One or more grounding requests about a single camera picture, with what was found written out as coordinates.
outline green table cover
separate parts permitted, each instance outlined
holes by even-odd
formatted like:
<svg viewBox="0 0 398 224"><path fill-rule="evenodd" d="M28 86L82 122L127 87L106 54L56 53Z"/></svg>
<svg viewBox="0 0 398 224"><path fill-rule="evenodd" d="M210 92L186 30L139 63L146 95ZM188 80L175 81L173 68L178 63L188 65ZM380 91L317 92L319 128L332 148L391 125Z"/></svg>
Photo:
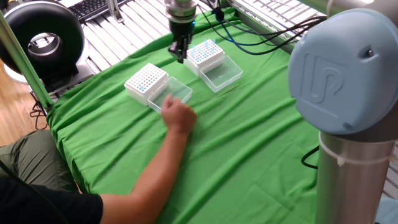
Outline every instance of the green table cover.
<svg viewBox="0 0 398 224"><path fill-rule="evenodd" d="M225 13L241 23L234 9ZM227 28L238 42L260 41ZM221 26L216 29L225 35ZM200 15L193 44L204 39L215 39L243 69L239 80L218 93L172 58L168 34L55 103L47 121L79 187L84 193L128 194L160 148L166 133L160 114L130 98L123 86L150 62L193 89L187 104L198 114L157 223L313 223L317 173L300 159L318 144L318 131L300 116L289 95L289 54L245 54L218 37ZM316 164L317 156L310 162Z"/></svg>

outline plastic container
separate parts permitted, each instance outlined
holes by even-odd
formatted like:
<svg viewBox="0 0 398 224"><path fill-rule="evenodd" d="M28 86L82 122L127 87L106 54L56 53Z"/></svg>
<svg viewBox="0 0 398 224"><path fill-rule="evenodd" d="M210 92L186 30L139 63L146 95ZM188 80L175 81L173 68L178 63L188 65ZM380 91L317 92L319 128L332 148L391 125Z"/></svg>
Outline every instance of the plastic container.
<svg viewBox="0 0 398 224"><path fill-rule="evenodd" d="M241 77L243 70L229 57L224 56L200 70L200 78L213 92L218 92Z"/></svg>
<svg viewBox="0 0 398 224"><path fill-rule="evenodd" d="M224 56L224 50L216 45L212 40L206 40L203 43L187 50L187 59L184 65L187 66L196 76L200 75L200 70L212 63L223 63L220 58Z"/></svg>
<svg viewBox="0 0 398 224"><path fill-rule="evenodd" d="M170 77L168 82L162 85L152 96L148 98L149 106L156 112L162 110L162 103L167 95L178 98L182 103L186 103L192 96L193 90L174 77Z"/></svg>
<svg viewBox="0 0 398 224"><path fill-rule="evenodd" d="M124 84L130 97L160 113L168 94L186 103L193 90L155 65L148 63Z"/></svg>
<svg viewBox="0 0 398 224"><path fill-rule="evenodd" d="M168 79L167 72L148 63L127 80L124 87L130 97L147 106L148 97L154 94Z"/></svg>

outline keyboard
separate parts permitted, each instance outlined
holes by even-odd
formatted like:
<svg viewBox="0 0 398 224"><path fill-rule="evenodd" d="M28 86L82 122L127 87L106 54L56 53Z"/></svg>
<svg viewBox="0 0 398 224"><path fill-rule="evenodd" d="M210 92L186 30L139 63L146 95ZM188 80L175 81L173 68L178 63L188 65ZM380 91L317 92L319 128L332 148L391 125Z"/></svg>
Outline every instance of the keyboard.
<svg viewBox="0 0 398 224"><path fill-rule="evenodd" d="M125 1L126 0L118 0L118 4ZM82 22L94 19L106 12L108 10L108 2L106 0L84 0L68 7L68 9L80 22Z"/></svg>

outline wooden floor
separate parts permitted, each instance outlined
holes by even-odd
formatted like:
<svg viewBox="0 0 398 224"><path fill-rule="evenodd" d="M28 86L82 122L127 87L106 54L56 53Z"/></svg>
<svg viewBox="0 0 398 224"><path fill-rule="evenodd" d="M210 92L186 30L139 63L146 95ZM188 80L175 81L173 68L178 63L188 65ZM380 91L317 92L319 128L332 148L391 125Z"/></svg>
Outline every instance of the wooden floor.
<svg viewBox="0 0 398 224"><path fill-rule="evenodd" d="M35 101L29 87L11 80L0 61L0 146L8 145L35 130L36 118L31 118ZM38 127L46 125L44 117L39 118Z"/></svg>

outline olive green pants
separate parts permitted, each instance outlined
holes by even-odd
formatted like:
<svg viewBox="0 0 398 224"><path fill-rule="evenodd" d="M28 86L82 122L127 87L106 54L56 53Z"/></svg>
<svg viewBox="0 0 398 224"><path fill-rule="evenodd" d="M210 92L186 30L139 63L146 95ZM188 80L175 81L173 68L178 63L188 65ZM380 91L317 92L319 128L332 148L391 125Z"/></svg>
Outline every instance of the olive green pants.
<svg viewBox="0 0 398 224"><path fill-rule="evenodd" d="M50 131L34 131L9 146L0 147L0 160L28 184L78 192L67 163L55 146ZM7 174L0 168L0 178L4 177L7 177Z"/></svg>

